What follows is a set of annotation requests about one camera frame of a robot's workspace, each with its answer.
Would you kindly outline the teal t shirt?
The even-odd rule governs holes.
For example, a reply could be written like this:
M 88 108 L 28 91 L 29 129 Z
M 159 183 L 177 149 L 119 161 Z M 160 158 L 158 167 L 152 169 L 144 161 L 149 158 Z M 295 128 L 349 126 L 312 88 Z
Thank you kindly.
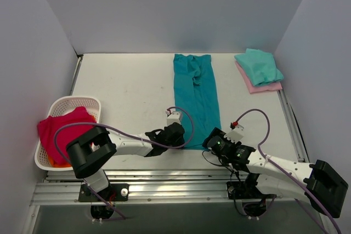
M 190 116 L 182 119 L 186 150 L 203 150 L 202 143 L 211 131 L 221 127 L 216 80 L 210 55 L 175 54 L 174 101 Z

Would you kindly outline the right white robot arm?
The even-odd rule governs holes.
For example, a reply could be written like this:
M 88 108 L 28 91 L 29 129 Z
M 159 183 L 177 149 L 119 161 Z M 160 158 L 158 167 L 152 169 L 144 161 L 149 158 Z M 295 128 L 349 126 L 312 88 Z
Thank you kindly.
M 248 173 L 243 184 L 246 195 L 294 198 L 309 203 L 319 213 L 340 217 L 348 184 L 327 162 L 303 163 L 262 155 L 240 139 L 238 133 L 231 138 L 214 128 L 202 146 L 226 167 Z

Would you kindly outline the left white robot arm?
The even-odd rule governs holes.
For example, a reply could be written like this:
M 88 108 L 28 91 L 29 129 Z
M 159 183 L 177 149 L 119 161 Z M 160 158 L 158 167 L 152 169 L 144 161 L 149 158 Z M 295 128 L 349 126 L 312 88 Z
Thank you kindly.
M 111 187 L 102 167 L 111 157 L 159 156 L 168 149 L 183 145 L 184 133 L 184 128 L 177 122 L 163 129 L 131 137 L 110 135 L 105 127 L 95 126 L 68 143 L 66 153 L 76 178 L 85 180 L 91 188 L 91 195 L 99 201 L 104 201 L 110 196 Z

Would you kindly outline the folded pink t shirt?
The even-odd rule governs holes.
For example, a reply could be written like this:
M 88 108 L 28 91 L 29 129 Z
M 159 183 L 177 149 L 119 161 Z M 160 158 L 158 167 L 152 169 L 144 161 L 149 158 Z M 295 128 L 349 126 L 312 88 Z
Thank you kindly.
M 248 92 L 250 94 L 254 94 L 254 93 L 261 93 L 261 92 L 273 92 L 273 91 L 279 91 L 279 90 L 282 90 L 282 85 L 280 82 L 274 82 L 274 83 L 271 83 L 271 84 L 268 84 L 268 85 L 264 85 L 264 86 L 261 86 L 261 87 L 255 87 L 250 79 L 248 78 L 248 76 L 245 74 L 244 70 L 242 69 L 242 67 L 239 65 L 238 62 L 235 62 L 235 65 L 238 69 L 238 71 L 240 72 L 243 80 L 244 80 L 244 83 L 248 89 Z

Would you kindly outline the folded mint green t shirt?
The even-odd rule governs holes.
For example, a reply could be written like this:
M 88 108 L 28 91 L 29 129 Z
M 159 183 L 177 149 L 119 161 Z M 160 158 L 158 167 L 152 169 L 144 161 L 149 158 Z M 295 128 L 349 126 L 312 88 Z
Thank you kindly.
M 254 87 L 281 82 L 284 79 L 272 53 L 247 48 L 245 53 L 235 55 L 234 58 Z

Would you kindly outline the white plastic laundry basket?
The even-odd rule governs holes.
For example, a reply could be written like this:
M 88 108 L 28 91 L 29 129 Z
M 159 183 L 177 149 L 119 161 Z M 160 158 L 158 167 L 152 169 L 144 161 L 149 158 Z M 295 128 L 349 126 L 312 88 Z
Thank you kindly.
M 58 117 L 63 116 L 67 113 L 72 112 L 77 107 L 85 107 L 87 112 L 92 115 L 96 122 L 100 121 L 101 115 L 101 103 L 98 99 L 89 96 L 64 96 L 55 101 L 47 114 L 47 117 Z M 72 167 L 69 168 L 53 168 L 48 161 L 48 155 L 45 149 L 42 147 L 40 139 L 38 141 L 36 152 L 35 152 L 35 164 L 42 170 L 55 171 L 55 172 L 66 172 L 72 171 Z

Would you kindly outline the orange t shirt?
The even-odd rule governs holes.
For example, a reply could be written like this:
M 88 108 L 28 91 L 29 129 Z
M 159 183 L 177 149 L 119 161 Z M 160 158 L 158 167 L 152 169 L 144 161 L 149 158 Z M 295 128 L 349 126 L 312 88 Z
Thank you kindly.
M 51 164 L 53 168 L 69 168 L 71 165 L 67 162 L 64 162 L 62 164 L 57 163 L 54 159 L 52 159 L 50 156 L 48 156 L 48 161 Z

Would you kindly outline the crimson red t shirt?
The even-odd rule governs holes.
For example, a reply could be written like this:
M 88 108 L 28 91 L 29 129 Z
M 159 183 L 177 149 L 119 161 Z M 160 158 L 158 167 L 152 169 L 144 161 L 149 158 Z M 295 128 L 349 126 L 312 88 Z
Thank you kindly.
M 85 107 L 77 107 L 72 112 L 67 113 L 63 116 L 49 116 L 46 119 L 40 121 L 37 125 L 38 135 L 42 147 L 47 152 L 47 155 L 59 164 L 67 161 L 61 156 L 55 147 L 54 134 L 59 128 L 63 126 L 78 122 L 95 123 L 96 120 L 87 112 Z M 68 156 L 66 152 L 66 145 L 91 128 L 93 128 L 91 125 L 77 125 L 63 129 L 57 136 L 57 144 L 61 152 L 65 156 Z

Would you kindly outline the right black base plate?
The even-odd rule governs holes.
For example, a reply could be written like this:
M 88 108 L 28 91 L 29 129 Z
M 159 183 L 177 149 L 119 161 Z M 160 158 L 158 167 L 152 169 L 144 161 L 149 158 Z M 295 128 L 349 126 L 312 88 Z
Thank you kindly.
M 262 194 L 254 185 L 239 181 L 227 181 L 229 199 L 264 199 L 273 198 L 273 194 Z

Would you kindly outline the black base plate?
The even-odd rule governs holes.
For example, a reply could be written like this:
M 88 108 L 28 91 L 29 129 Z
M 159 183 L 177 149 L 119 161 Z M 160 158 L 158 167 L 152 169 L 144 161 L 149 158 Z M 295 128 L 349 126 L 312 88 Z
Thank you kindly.
M 98 195 L 108 202 L 128 201 L 129 184 L 112 183 L 106 189 L 98 192 Z M 87 184 L 82 184 L 78 196 L 79 202 L 100 202 L 100 199 L 91 192 Z
M 227 181 L 229 199 L 264 199 L 273 198 L 273 194 L 262 194 L 254 185 L 239 181 Z

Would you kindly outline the aluminium rail frame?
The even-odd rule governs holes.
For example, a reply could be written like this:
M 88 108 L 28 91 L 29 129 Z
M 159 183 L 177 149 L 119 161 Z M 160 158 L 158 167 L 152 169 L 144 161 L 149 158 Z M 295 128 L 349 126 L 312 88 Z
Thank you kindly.
M 101 102 L 101 122 L 139 134 L 165 125 L 174 104 L 173 58 L 166 54 L 85 54 L 77 64 L 73 95 Z M 284 92 L 250 94 L 234 55 L 212 54 L 222 128 L 239 118 L 244 143 L 293 161 L 308 155 Z M 168 150 L 158 157 L 116 156 L 105 165 L 112 182 L 130 185 L 129 203 L 225 202 L 229 172 L 215 158 L 194 150 Z

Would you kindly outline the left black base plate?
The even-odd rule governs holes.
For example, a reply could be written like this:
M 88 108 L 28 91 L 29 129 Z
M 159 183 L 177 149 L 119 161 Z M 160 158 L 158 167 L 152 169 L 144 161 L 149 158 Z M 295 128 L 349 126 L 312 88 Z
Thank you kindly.
M 108 202 L 128 201 L 129 184 L 112 183 L 106 189 L 98 192 L 98 195 Z M 78 196 L 79 202 L 100 202 L 100 199 L 91 192 L 87 184 L 82 184 Z

